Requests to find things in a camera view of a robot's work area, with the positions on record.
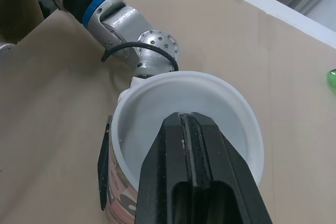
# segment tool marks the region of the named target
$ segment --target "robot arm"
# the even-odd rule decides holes
[[[113,54],[134,70],[134,76],[147,78],[176,70],[180,57],[177,41],[153,27],[136,9],[123,0],[53,0],[56,6],[71,13],[106,49],[104,59],[114,48],[128,42],[143,43],[143,48],[127,46]]]

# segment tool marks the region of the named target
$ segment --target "green object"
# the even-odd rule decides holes
[[[327,74],[327,80],[329,85],[336,89],[336,69],[331,70]]]

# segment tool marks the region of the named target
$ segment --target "wooden table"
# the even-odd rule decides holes
[[[125,0],[251,105],[265,146],[259,189],[274,223],[336,218],[336,50],[242,0]],[[97,159],[132,72],[57,11],[0,59],[0,223],[108,223]]]

